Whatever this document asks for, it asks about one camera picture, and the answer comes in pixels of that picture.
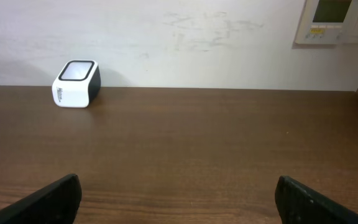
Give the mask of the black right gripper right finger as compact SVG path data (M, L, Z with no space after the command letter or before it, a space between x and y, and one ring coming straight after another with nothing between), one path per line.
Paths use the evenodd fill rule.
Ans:
M358 214L289 176L280 176L275 204L283 224L358 224Z

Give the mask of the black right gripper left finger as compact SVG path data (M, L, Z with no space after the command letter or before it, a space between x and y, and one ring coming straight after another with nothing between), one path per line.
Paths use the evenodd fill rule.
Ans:
M0 224L72 224L82 198L79 177L61 179L0 210Z

